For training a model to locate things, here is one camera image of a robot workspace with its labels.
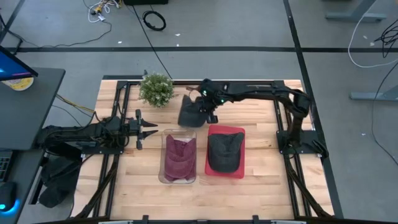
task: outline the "maroon cloth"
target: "maroon cloth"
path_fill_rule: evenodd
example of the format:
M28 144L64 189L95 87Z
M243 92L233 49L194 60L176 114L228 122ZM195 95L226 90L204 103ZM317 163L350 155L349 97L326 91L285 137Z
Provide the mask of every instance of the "maroon cloth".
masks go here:
M168 181L177 179L189 180L196 176L197 140L189 142L166 137L165 178Z

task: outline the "wooden table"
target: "wooden table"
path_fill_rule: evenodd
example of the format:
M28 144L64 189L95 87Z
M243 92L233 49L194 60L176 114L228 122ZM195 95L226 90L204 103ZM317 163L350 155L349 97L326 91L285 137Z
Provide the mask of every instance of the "wooden table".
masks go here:
M117 80L101 82L95 108L101 118L111 114L116 83ZM302 88L300 80L285 80L285 84L291 88ZM131 137L121 155L112 220L140 220L143 215L149 215L151 220L251 220L253 215L259 215L260 219L293 218L284 160L279 154L275 135L278 127L272 101L244 100L226 103L216 110L218 124L246 130L243 179L205 175L208 133L208 124L205 124L194 129L197 132L196 181L186 185L163 184L158 180L161 134L165 129L180 128L177 125L178 112L182 96L188 94L188 90L183 86L175 87L176 97L162 109L144 104L138 99L138 94L139 88L132 87L127 117L135 117L135 109L141 109L146 121L159 125L152 128L159 132L142 142L141 151L135 148L135 137ZM190 96L194 99L197 95L192 92ZM311 128L310 118L307 117L303 129ZM300 158L308 190L328 213L333 214L320 158L315 154L301 154ZM97 189L102 160L102 155L95 155L81 168L72 216L82 210ZM296 192L300 214L304 215L298 188ZM107 195L105 192L101 203L102 214Z

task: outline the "monitor screen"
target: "monitor screen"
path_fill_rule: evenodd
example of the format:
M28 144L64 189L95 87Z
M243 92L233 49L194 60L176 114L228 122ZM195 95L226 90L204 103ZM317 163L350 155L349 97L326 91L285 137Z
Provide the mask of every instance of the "monitor screen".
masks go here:
M3 47L0 47L0 80L12 80L37 76L33 69L21 62Z

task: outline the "potted plant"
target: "potted plant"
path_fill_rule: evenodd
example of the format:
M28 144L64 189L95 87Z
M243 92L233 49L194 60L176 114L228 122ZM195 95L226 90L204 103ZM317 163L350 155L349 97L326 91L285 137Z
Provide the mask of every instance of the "potted plant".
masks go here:
M173 81L167 76L160 73L144 76L139 88L139 98L144 100L144 103L148 102L151 106L162 108L173 97Z

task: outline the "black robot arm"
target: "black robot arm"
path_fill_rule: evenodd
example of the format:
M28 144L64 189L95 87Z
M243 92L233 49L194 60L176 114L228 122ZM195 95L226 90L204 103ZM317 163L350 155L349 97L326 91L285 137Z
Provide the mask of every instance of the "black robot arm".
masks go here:
M141 141L157 132L143 131L142 128L157 125L144 121L140 110L136 110L135 119L127 120L128 123L122 124L119 117L112 116L82 128L47 126L39 132L36 145L67 157L79 157L80 154L122 154L129 137L137 136L136 147L142 149ZM81 149L71 150L73 146L67 145L66 142L74 142Z
M233 82L213 82L204 79L195 89L201 97L197 99L199 110L207 113L207 123L217 123L218 118L213 114L215 109L226 103L245 99L277 100L293 115L292 125L289 127L288 142L292 146L299 146L300 132L303 119L308 115L311 98L298 89L276 85L247 85Z

